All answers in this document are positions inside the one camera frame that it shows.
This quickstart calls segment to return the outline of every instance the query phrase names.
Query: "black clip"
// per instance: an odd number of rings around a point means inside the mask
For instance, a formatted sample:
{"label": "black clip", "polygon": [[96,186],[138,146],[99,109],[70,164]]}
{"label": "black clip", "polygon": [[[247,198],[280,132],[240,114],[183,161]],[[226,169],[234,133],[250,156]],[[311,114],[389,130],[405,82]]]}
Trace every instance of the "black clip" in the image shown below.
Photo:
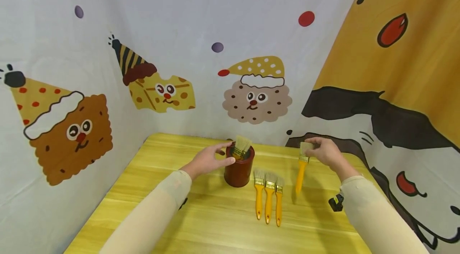
{"label": "black clip", "polygon": [[188,200],[188,197],[186,197],[186,198],[185,198],[184,202],[182,203],[182,205],[179,207],[179,209],[178,209],[178,210],[180,210],[180,209],[182,208],[182,206],[184,206],[184,205],[185,205],[185,202],[187,202],[187,200]]}
{"label": "black clip", "polygon": [[332,211],[334,212],[340,212],[343,210],[344,206],[342,205],[342,202],[344,200],[344,197],[341,194],[337,194],[333,198],[329,199],[329,205],[332,208]]}

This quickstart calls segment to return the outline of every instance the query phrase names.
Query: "hand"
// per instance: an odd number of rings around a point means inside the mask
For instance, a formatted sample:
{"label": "hand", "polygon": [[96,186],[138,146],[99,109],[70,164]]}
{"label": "hand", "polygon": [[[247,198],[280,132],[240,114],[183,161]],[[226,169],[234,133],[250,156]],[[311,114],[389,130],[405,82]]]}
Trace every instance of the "hand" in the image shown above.
{"label": "hand", "polygon": [[359,172],[348,163],[345,157],[343,157],[339,148],[332,140],[322,137],[313,137],[305,139],[305,142],[319,145],[316,149],[305,151],[305,155],[316,157],[321,163],[329,166],[333,172],[336,172],[341,182],[352,176],[360,175]]}
{"label": "hand", "polygon": [[225,155],[225,151],[222,150],[224,147],[229,147],[233,142],[229,141],[213,146],[208,146],[201,150],[193,160],[187,165],[183,166],[180,170],[187,172],[192,180],[202,174],[212,172],[218,168],[232,165],[235,163],[235,157],[227,157],[222,160],[217,160],[215,154]]}
{"label": "hand", "polygon": [[307,150],[305,155],[308,157],[316,157],[321,163],[329,166],[333,171],[336,171],[336,168],[345,160],[337,145],[330,139],[313,137],[305,139],[305,142],[319,145],[316,149]]}

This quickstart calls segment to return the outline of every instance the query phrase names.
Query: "purple dot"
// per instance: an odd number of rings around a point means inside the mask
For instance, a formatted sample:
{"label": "purple dot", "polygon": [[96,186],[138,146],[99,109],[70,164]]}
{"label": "purple dot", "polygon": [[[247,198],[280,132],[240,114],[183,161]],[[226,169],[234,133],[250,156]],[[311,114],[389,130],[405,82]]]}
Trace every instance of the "purple dot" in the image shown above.
{"label": "purple dot", "polygon": [[220,42],[216,42],[211,46],[211,49],[212,51],[219,53],[224,50],[224,45]]}
{"label": "purple dot", "polygon": [[83,18],[83,9],[81,9],[80,6],[75,7],[75,15],[78,18]]}

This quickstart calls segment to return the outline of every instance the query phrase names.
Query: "red tongue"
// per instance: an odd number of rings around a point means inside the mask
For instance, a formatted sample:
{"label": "red tongue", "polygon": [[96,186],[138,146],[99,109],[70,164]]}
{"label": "red tongue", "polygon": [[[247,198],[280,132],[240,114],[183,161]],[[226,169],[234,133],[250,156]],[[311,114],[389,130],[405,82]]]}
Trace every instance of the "red tongue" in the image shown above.
{"label": "red tongue", "polygon": [[401,14],[391,19],[380,31],[377,42],[383,48],[387,48],[397,42],[405,33],[408,26],[406,14]]}
{"label": "red tongue", "polygon": [[400,190],[403,191],[403,193],[407,195],[417,193],[417,188],[415,188],[415,184],[413,182],[408,181],[408,179],[406,179],[404,172],[400,172],[396,176],[396,183],[398,187],[400,188]]}

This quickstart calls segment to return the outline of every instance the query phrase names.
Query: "brown cookie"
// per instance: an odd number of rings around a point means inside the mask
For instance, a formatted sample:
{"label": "brown cookie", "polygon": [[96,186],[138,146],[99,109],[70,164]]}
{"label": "brown cookie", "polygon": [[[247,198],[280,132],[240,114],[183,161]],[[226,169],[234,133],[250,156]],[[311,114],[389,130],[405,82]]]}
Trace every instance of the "brown cookie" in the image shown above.
{"label": "brown cookie", "polygon": [[105,95],[84,97],[78,107],[30,145],[51,186],[76,175],[112,149]]}
{"label": "brown cookie", "polygon": [[222,106],[231,118],[241,123],[259,124],[263,121],[273,122],[287,114],[292,99],[289,88],[249,87],[237,81],[232,88],[225,91]]}

